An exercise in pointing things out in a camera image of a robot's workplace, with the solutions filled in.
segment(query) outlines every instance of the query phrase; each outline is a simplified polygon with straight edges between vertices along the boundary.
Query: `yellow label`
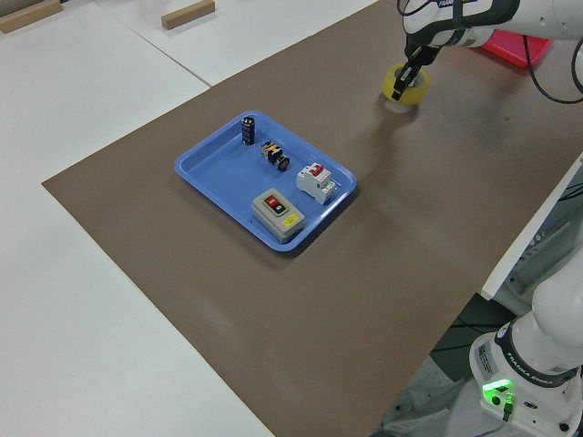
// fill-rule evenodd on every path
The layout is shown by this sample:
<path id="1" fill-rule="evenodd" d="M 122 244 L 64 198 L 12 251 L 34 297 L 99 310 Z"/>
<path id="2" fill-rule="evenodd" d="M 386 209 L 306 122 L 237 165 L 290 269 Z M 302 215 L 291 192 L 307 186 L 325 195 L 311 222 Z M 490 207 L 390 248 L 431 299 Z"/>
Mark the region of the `yellow label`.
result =
<path id="1" fill-rule="evenodd" d="M 286 218 L 282 223 L 285 226 L 290 227 L 293 224 L 293 222 L 297 219 L 298 219 L 298 216 L 296 216 L 295 214 L 290 214 L 290 216 L 288 218 Z"/>

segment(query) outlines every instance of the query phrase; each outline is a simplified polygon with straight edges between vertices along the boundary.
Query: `wooden block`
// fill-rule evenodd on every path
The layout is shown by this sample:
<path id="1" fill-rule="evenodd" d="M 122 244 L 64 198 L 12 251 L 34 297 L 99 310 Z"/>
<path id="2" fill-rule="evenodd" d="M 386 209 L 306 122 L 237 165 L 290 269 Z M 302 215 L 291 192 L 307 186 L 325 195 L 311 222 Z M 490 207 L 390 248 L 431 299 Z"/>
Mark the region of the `wooden block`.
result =
<path id="1" fill-rule="evenodd" d="M 59 0 L 44 0 L 36 5 L 0 17 L 0 30 L 7 34 L 62 10 L 63 6 Z"/>
<path id="2" fill-rule="evenodd" d="M 162 16 L 162 26 L 167 29 L 173 29 L 179 25 L 184 25 L 192 20 L 201 18 L 215 11 L 214 0 L 200 0 L 199 2 L 183 7 L 178 11 L 170 12 Z"/>

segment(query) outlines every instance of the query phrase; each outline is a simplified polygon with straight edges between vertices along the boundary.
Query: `yellow tape roll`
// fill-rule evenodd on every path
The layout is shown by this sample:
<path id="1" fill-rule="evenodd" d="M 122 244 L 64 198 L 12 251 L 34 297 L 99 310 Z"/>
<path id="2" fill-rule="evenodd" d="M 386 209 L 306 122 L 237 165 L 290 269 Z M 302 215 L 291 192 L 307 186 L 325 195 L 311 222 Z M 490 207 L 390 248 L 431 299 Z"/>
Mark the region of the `yellow tape roll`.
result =
<path id="1" fill-rule="evenodd" d="M 386 74 L 383 82 L 383 94 L 389 100 L 396 100 L 392 99 L 391 96 L 393 95 L 394 91 L 394 83 L 396 81 L 396 77 L 399 75 L 401 68 L 403 68 L 404 64 L 395 64 L 391 68 L 389 68 L 389 72 Z M 420 70 L 417 77 L 414 79 L 412 84 L 407 87 L 407 89 L 401 95 L 401 98 L 396 101 L 400 105 L 405 105 L 411 107 L 413 105 L 418 105 L 425 93 L 427 92 L 427 88 L 429 88 L 429 75 L 426 74 L 424 70 Z"/>

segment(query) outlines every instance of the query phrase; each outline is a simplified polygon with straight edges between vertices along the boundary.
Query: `electronic component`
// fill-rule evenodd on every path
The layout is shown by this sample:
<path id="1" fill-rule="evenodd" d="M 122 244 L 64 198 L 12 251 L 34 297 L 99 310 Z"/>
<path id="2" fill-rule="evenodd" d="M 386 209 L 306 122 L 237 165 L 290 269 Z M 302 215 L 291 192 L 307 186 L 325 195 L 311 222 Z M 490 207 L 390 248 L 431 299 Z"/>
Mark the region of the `electronic component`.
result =
<path id="1" fill-rule="evenodd" d="M 261 146 L 261 154 L 280 171 L 290 165 L 290 159 L 283 155 L 283 149 L 271 140 Z"/>
<path id="2" fill-rule="evenodd" d="M 261 193 L 251 207 L 253 215 L 280 243 L 287 243 L 303 228 L 303 214 L 276 188 Z"/>
<path id="3" fill-rule="evenodd" d="M 251 145 L 255 143 L 255 118 L 244 117 L 240 121 L 243 143 Z"/>
<path id="4" fill-rule="evenodd" d="M 305 191 L 323 205 L 332 196 L 336 187 L 331 175 L 323 165 L 314 162 L 298 173 L 295 183 L 298 189 Z"/>

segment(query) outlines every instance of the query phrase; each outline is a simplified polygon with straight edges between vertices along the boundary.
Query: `red plastic container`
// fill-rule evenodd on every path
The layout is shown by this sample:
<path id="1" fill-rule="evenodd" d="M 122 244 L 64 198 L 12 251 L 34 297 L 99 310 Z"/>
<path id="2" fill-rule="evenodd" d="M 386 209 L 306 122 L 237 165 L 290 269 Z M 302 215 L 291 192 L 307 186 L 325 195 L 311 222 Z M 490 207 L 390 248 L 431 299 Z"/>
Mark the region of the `red plastic container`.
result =
<path id="1" fill-rule="evenodd" d="M 528 37 L 528 50 L 532 65 L 540 61 L 552 44 L 553 41 L 550 39 Z M 523 68 L 528 66 L 522 35 L 513 34 L 506 30 L 496 30 L 481 48 L 500 56 L 515 66 Z"/>

